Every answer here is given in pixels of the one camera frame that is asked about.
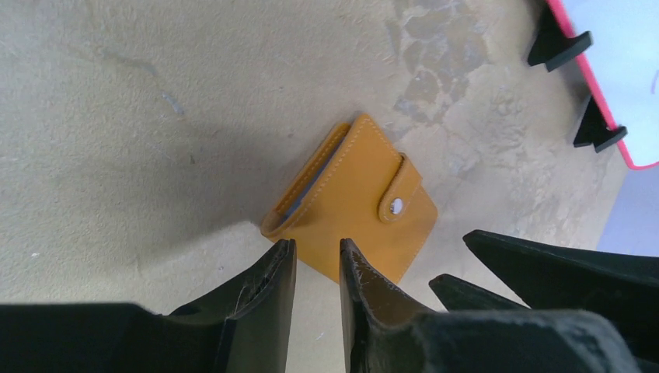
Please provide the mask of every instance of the stained floor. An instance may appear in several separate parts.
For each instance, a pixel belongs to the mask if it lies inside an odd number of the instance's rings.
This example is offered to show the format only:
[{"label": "stained floor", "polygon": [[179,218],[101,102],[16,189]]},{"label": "stained floor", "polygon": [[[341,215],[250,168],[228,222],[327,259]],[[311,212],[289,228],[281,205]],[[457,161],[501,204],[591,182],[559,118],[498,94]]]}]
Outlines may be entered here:
[{"label": "stained floor", "polygon": [[[577,68],[530,68],[540,0],[39,0],[0,7],[0,299],[215,288],[338,121],[370,113],[440,218],[401,287],[450,273],[511,295],[480,228],[594,249],[626,167],[570,146]],[[339,289],[300,263],[288,371],[343,371]]]}]

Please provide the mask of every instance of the yellow wallet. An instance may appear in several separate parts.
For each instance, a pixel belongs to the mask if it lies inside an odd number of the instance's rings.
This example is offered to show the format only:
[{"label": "yellow wallet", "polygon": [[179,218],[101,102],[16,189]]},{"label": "yellow wallet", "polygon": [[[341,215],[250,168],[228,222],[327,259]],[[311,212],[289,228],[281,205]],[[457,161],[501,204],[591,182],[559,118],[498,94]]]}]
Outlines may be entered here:
[{"label": "yellow wallet", "polygon": [[353,239],[398,283],[437,220],[421,175],[366,114],[337,125],[261,225],[295,239],[298,258],[338,282],[339,241]]}]

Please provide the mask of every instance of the floor stain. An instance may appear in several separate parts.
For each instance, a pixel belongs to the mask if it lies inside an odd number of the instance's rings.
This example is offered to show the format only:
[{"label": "floor stain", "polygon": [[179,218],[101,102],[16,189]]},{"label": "floor stain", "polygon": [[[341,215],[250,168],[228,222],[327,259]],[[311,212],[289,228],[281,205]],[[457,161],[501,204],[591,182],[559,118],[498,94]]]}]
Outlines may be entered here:
[{"label": "floor stain", "polygon": [[[385,27],[392,40],[400,35],[392,45],[411,74],[394,110],[417,123],[439,124],[466,94],[469,73],[489,63],[484,29],[463,0],[393,1],[397,20],[386,20]],[[419,16],[420,7],[426,12]]]}]

